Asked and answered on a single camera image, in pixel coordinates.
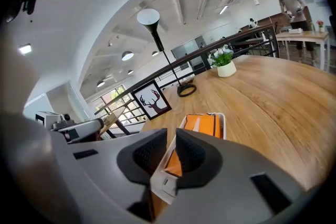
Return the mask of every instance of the picture frame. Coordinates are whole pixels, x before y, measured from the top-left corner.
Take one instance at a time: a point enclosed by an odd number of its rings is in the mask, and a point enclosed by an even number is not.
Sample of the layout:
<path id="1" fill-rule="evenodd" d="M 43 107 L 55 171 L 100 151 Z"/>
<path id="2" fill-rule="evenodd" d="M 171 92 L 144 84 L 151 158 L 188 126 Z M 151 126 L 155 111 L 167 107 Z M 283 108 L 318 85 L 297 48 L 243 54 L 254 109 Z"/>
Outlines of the picture frame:
<path id="1" fill-rule="evenodd" d="M 149 120 L 172 109 L 155 80 L 137 88 L 131 94 Z"/>

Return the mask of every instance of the round wooden table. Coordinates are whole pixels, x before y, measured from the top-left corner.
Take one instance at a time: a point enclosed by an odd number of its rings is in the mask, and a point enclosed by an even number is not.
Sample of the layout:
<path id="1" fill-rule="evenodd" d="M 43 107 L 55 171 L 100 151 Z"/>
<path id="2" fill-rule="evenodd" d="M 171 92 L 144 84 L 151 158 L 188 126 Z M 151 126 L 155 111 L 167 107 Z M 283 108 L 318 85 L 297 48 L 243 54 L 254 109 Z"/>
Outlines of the round wooden table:
<path id="1" fill-rule="evenodd" d="M 320 183 L 336 148 L 336 76 L 301 63 L 242 55 L 237 72 L 212 69 L 194 79 L 197 90 L 164 95 L 172 110 L 147 120 L 143 131 L 168 128 L 168 145 L 186 114 L 221 112 L 227 139 L 247 145 L 292 175 L 305 189 Z"/>

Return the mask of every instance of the white pot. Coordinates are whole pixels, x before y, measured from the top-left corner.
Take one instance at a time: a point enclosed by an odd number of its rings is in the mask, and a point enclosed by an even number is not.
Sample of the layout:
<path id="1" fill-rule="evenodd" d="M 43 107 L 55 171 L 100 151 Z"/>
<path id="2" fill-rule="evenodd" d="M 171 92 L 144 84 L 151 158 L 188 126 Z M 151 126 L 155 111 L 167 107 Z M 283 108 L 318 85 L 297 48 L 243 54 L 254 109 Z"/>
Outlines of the white pot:
<path id="1" fill-rule="evenodd" d="M 217 67 L 218 75 L 222 78 L 227 78 L 236 73 L 237 69 L 235 64 L 231 61 L 225 66 Z"/>

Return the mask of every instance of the window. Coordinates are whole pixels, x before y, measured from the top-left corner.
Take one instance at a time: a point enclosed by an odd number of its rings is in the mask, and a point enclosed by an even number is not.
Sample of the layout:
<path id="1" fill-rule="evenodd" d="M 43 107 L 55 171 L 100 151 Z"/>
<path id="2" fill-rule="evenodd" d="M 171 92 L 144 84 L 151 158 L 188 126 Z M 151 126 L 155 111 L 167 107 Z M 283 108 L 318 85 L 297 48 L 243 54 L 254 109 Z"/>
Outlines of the window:
<path id="1" fill-rule="evenodd" d="M 125 91 L 125 88 L 123 85 L 113 89 L 112 91 L 104 94 L 100 98 L 94 100 L 91 104 L 92 107 L 96 111 L 101 109 L 103 106 L 105 106 L 107 103 L 109 103 L 111 100 L 117 98 L 122 92 Z M 138 103 L 136 101 L 132 101 L 133 98 L 131 94 L 127 94 L 123 96 L 122 98 L 116 100 L 112 104 L 110 104 L 108 107 L 106 107 L 103 111 L 99 112 L 97 115 L 104 120 L 111 112 L 114 110 L 124 106 L 125 111 L 120 115 L 118 120 L 123 125 L 128 125 L 132 123 L 136 123 L 139 121 L 146 120 L 146 116 L 144 115 L 142 109 L 139 107 Z"/>

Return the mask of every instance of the gray t-shirt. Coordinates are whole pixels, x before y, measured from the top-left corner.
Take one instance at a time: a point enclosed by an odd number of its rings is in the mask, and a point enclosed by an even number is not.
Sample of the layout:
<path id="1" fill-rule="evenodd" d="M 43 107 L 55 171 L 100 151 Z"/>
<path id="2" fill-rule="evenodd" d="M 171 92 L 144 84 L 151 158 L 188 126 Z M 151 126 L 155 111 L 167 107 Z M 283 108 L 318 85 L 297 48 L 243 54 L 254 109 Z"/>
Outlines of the gray t-shirt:
<path id="1" fill-rule="evenodd" d="M 292 15 L 294 16 L 293 22 L 301 22 L 306 20 L 303 12 L 301 14 L 297 13 L 298 7 L 301 6 L 299 0 L 279 0 L 279 4 L 280 7 L 285 7 L 287 11 L 292 12 Z"/>

